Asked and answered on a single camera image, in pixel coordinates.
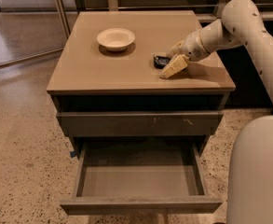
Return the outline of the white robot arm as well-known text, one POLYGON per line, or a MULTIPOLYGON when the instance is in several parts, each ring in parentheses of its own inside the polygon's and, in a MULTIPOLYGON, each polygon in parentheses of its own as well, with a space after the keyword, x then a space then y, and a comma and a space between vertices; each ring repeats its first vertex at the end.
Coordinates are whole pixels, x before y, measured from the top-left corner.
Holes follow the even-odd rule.
POLYGON ((273 104, 273 36, 266 30, 252 0, 231 0, 222 17, 196 30, 168 52, 169 63, 161 77, 172 77, 190 63, 201 61, 220 49, 244 46, 273 104))

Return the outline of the white robot base shell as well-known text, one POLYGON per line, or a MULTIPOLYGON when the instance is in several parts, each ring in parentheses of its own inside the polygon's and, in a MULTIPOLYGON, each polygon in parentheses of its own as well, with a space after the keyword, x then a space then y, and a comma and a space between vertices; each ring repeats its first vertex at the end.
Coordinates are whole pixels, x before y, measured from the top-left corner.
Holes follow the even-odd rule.
POLYGON ((273 224, 273 116, 248 123, 233 145, 227 224, 273 224))

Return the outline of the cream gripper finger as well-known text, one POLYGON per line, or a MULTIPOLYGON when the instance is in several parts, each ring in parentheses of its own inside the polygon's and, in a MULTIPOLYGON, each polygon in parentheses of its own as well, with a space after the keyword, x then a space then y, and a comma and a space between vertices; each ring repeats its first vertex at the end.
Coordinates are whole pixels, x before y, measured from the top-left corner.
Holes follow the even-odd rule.
POLYGON ((160 73, 161 78, 170 78, 188 66, 189 58, 184 54, 175 54, 169 57, 169 62, 160 73))
POLYGON ((180 41, 177 44, 175 44, 174 46, 172 46, 168 51, 168 56, 173 57, 174 55, 184 54, 183 43, 184 43, 184 41, 180 41))

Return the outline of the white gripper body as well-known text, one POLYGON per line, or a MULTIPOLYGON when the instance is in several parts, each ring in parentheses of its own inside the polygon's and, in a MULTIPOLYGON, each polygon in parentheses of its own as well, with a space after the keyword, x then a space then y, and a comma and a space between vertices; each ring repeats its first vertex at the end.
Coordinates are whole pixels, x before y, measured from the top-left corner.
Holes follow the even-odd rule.
POLYGON ((185 54, 191 62, 198 62, 207 58, 210 53, 205 50, 200 39, 200 30, 197 30, 182 42, 182 54, 185 54))

